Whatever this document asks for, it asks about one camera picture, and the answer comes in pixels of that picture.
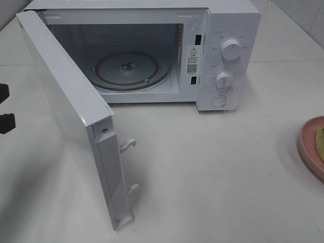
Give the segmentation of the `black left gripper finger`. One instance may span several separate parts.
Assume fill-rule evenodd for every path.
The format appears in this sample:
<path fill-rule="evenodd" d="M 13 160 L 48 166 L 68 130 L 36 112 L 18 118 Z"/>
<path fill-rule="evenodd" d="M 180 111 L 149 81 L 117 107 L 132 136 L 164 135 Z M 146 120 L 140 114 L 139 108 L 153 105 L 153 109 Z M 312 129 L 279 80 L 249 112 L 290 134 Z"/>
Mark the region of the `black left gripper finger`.
<path fill-rule="evenodd" d="M 4 102 L 10 96 L 9 86 L 0 84 L 0 103 Z"/>
<path fill-rule="evenodd" d="M 0 133 L 6 134 L 15 128 L 15 115 L 2 114 L 0 115 Z"/>

